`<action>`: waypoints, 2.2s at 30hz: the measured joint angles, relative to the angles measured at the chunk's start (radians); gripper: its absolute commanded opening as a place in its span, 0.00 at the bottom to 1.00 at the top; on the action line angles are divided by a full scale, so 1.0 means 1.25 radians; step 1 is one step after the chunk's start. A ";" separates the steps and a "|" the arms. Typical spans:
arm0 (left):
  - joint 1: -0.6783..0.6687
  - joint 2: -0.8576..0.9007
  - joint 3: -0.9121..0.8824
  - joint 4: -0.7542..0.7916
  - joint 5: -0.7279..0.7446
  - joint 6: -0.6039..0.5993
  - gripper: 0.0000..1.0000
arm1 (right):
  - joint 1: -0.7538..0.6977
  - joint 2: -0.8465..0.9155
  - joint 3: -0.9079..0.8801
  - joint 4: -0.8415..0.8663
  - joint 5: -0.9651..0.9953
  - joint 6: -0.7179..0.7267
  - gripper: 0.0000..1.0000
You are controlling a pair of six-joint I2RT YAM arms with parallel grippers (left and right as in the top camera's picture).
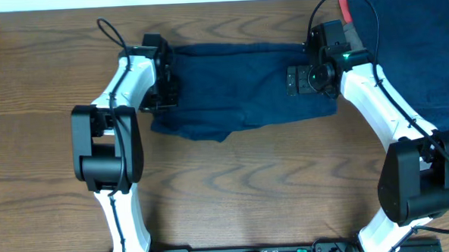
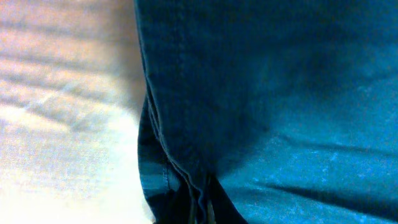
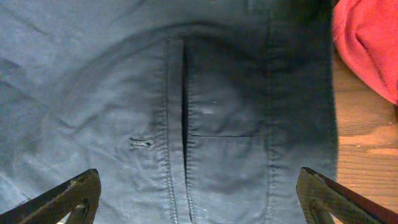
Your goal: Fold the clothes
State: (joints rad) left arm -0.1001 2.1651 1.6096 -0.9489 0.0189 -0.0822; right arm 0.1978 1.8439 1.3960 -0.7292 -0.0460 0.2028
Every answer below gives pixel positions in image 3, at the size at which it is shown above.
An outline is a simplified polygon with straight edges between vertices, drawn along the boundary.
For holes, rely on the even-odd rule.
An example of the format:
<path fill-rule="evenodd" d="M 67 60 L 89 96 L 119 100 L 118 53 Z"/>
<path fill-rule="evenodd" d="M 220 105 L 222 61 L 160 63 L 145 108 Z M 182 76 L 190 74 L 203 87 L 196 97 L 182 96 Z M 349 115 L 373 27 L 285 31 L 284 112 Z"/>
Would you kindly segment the navy blue shorts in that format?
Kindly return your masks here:
<path fill-rule="evenodd" d="M 96 223 L 304 223 L 336 175 L 332 3 L 1 2 L 1 211 L 94 168 Z"/>

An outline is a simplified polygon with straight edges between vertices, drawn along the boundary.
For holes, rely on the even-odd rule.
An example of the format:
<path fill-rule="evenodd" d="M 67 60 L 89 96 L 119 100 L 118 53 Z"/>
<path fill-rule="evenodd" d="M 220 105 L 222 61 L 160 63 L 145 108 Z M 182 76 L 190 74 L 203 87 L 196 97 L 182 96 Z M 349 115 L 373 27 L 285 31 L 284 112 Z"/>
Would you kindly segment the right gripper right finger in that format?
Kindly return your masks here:
<path fill-rule="evenodd" d="M 307 223 L 397 224 L 397 214 L 317 171 L 303 167 L 296 191 Z"/>

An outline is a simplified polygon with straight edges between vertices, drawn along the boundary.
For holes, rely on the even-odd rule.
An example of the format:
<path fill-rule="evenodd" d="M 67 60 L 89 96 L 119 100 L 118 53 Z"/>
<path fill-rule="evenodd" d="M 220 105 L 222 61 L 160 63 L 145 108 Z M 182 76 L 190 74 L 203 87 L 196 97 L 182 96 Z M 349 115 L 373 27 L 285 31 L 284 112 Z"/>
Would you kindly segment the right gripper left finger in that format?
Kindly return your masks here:
<path fill-rule="evenodd" d="M 3 214 L 1 224 L 93 224 L 99 206 L 101 181 L 88 169 L 26 203 Z"/>

